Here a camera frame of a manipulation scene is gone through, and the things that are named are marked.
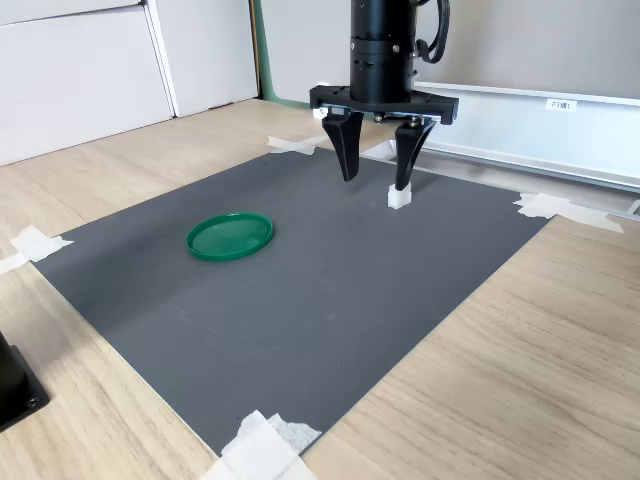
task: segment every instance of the gray mat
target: gray mat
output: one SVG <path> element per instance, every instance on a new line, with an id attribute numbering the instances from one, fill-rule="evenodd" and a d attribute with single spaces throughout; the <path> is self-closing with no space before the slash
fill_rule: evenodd
<path id="1" fill-rule="evenodd" d="M 335 153 L 270 154 L 64 234 L 36 267 L 220 453 L 255 409 L 326 432 L 534 236 L 497 188 Z M 257 254 L 193 258 L 187 232 L 221 213 L 275 225 Z"/>

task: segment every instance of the white panel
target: white panel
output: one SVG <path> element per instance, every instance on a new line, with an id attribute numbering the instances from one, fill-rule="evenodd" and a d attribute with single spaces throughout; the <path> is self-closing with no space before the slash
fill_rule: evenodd
<path id="1" fill-rule="evenodd" d="M 178 116 L 258 95 L 249 2 L 150 0 Z"/>
<path id="2" fill-rule="evenodd" d="M 0 0 L 0 25 L 124 7 L 139 0 Z"/>
<path id="3" fill-rule="evenodd" d="M 436 126 L 426 148 L 640 187 L 637 106 L 578 101 L 560 112 L 546 98 L 424 90 L 460 98 L 458 119 Z"/>
<path id="4" fill-rule="evenodd" d="M 0 165 L 171 118 L 142 7 L 0 27 Z"/>
<path id="5" fill-rule="evenodd" d="M 319 82 L 349 85 L 351 0 L 261 0 L 275 94 L 309 102 Z"/>

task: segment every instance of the black cable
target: black cable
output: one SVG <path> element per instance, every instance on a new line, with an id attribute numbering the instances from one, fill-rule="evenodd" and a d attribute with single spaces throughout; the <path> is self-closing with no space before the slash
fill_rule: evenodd
<path id="1" fill-rule="evenodd" d="M 416 7 L 425 5 L 429 0 L 409 0 Z M 449 19 L 451 18 L 451 5 L 449 0 L 438 0 L 438 32 L 433 40 L 433 43 L 429 45 L 424 40 L 418 40 L 416 42 L 416 48 L 418 54 L 427 63 L 438 63 L 442 60 L 444 50 L 447 46 L 447 37 L 449 36 Z"/>

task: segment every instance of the white tape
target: white tape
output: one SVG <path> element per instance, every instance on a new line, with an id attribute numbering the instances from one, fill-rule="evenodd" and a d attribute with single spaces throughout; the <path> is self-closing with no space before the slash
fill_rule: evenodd
<path id="1" fill-rule="evenodd" d="M 607 218 L 606 212 L 573 205 L 566 198 L 529 193 L 521 193 L 520 197 L 522 197 L 520 200 L 513 203 L 522 206 L 518 213 L 527 217 L 551 218 L 554 215 L 560 215 L 574 222 L 611 230 L 612 232 L 624 233 L 620 225 Z"/>
<path id="2" fill-rule="evenodd" d="M 14 270 L 29 261 L 39 262 L 72 243 L 68 240 L 63 240 L 60 236 L 49 238 L 30 225 L 11 240 L 11 244 L 18 250 L 18 253 L 0 260 L 0 274 Z"/>
<path id="3" fill-rule="evenodd" d="M 371 160 L 389 161 L 398 155 L 395 140 L 386 140 L 369 150 L 365 150 L 360 154 L 361 157 L 370 158 Z"/>
<path id="4" fill-rule="evenodd" d="M 629 207 L 627 213 L 630 215 L 640 215 L 640 200 L 633 202 L 633 205 Z"/>
<path id="5" fill-rule="evenodd" d="M 313 155 L 316 151 L 316 146 L 319 143 L 328 140 L 329 137 L 322 135 L 320 137 L 312 137 L 302 142 L 290 142 L 288 140 L 282 140 L 281 138 L 269 137 L 269 143 L 272 147 L 276 147 L 271 153 L 285 153 L 285 152 L 298 152 L 305 155 Z"/>
<path id="6" fill-rule="evenodd" d="M 256 410 L 242 421 L 238 435 L 203 480 L 315 480 L 298 455 L 319 435 L 305 424 L 284 422 L 280 415 L 267 421 Z"/>

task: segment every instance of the white cabinet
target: white cabinet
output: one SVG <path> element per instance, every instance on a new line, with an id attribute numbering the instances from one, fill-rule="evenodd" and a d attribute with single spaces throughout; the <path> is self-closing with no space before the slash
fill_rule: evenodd
<path id="1" fill-rule="evenodd" d="M 171 118 L 141 6 L 0 27 L 0 165 Z"/>
<path id="2" fill-rule="evenodd" d="M 125 7 L 137 0 L 0 0 L 0 25 L 71 13 Z"/>
<path id="3" fill-rule="evenodd" d="M 247 0 L 149 0 L 177 116 L 258 95 Z"/>

